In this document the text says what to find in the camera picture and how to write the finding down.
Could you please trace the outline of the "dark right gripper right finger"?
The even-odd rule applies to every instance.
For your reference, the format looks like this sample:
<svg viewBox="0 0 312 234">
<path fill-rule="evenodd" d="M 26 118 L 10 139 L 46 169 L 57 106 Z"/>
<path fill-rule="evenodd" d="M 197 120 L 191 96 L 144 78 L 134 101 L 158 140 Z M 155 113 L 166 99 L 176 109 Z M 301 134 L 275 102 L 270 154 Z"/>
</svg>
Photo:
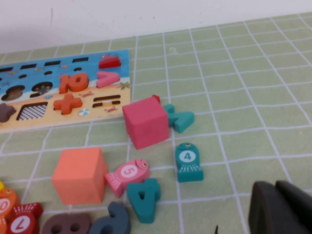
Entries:
<svg viewBox="0 0 312 234">
<path fill-rule="evenodd" d="M 275 187 L 286 199 L 300 224 L 312 233 L 312 196 L 287 181 L 277 181 Z"/>
</svg>

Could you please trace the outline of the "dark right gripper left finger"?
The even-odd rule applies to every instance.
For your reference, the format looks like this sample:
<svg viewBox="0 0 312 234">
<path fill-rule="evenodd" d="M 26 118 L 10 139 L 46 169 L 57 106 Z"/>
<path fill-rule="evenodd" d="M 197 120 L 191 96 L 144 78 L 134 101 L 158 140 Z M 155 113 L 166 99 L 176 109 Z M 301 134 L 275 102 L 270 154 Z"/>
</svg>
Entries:
<svg viewBox="0 0 312 234">
<path fill-rule="evenodd" d="M 286 199 L 265 181 L 253 184 L 248 223 L 252 234 L 308 234 Z"/>
</svg>

